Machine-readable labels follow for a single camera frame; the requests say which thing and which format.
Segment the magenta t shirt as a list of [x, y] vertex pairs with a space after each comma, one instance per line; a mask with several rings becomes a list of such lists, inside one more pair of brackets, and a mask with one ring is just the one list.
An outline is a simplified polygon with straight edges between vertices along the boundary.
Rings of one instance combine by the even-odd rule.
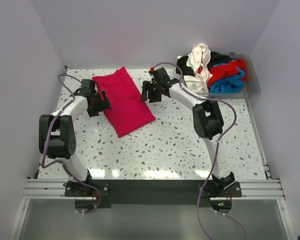
[[104, 115], [119, 138], [156, 119], [147, 104], [140, 101], [141, 94], [125, 67], [113, 74], [94, 76], [92, 79], [107, 95], [111, 109], [105, 110]]

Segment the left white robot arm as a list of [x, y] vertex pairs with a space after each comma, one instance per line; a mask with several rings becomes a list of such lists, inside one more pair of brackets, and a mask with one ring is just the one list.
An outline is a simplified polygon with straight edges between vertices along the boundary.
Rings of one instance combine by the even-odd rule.
[[74, 121], [84, 112], [89, 117], [111, 110], [104, 90], [92, 79], [80, 80], [80, 87], [70, 93], [70, 99], [57, 111], [39, 118], [38, 147], [42, 154], [41, 168], [59, 164], [68, 175], [64, 185], [69, 194], [80, 197], [99, 197], [90, 171], [76, 154], [77, 140]]

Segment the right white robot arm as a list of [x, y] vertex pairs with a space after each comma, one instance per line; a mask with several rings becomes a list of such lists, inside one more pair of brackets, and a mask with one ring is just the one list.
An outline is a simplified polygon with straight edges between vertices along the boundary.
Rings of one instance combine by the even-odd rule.
[[235, 176], [228, 163], [224, 148], [221, 146], [224, 120], [218, 101], [215, 98], [200, 96], [186, 87], [181, 80], [170, 78], [165, 68], [148, 71], [150, 81], [142, 83], [141, 101], [160, 102], [167, 96], [192, 111], [193, 128], [204, 140], [211, 161], [211, 173], [203, 191], [211, 197], [223, 197], [235, 183]]

